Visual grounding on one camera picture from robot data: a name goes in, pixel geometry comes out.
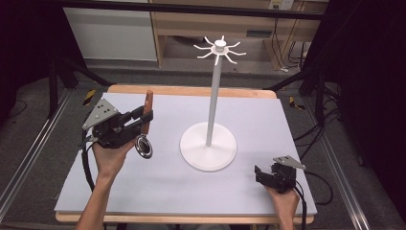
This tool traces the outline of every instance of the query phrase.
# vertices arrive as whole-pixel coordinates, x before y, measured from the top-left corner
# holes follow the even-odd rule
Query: wrist
[[[113,185],[115,176],[102,176],[98,175],[96,179],[96,185],[98,186],[110,186]]]
[[[280,219],[281,230],[293,230],[295,225],[293,224],[293,219]]]

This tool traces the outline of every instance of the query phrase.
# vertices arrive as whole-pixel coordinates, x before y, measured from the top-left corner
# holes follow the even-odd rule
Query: round white base
[[[199,123],[188,128],[180,140],[180,150],[194,168],[203,172],[219,171],[236,156],[236,138],[229,129],[214,123],[212,144],[207,147],[207,126],[208,123]]]

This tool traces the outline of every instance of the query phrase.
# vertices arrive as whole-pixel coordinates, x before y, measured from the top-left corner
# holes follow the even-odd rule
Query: cabinet
[[[156,61],[148,11],[64,10],[85,59]]]
[[[207,0],[204,2],[198,0],[149,0],[149,2],[262,10],[267,10],[270,5],[269,0]],[[291,10],[323,12],[326,6],[327,1],[295,1]],[[272,39],[272,34],[275,31],[275,18],[173,12],[152,12],[151,17],[159,65],[163,63],[168,35],[217,37],[225,35],[231,38],[263,39],[271,63],[275,69],[278,69],[280,66],[274,57],[272,42],[274,42],[276,53],[279,53],[278,49],[281,47],[281,54],[286,57],[292,41],[312,41],[319,26],[319,21],[279,19],[277,35],[280,46],[278,46],[276,39]]]

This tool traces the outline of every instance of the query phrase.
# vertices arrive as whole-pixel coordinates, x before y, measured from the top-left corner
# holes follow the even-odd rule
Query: human arm
[[[293,218],[299,203],[299,196],[294,190],[279,194],[274,189],[264,186],[272,197],[275,212],[280,220],[281,230],[293,230]]]
[[[99,144],[93,145],[93,152],[98,166],[95,189],[80,216],[75,229],[102,229],[108,197],[114,179],[123,167],[126,154],[135,145],[131,140],[118,149],[104,149]]]

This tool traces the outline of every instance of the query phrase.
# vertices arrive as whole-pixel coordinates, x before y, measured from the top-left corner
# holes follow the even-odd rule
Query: white cabinet
[[[148,11],[64,10],[84,58],[157,60]]]

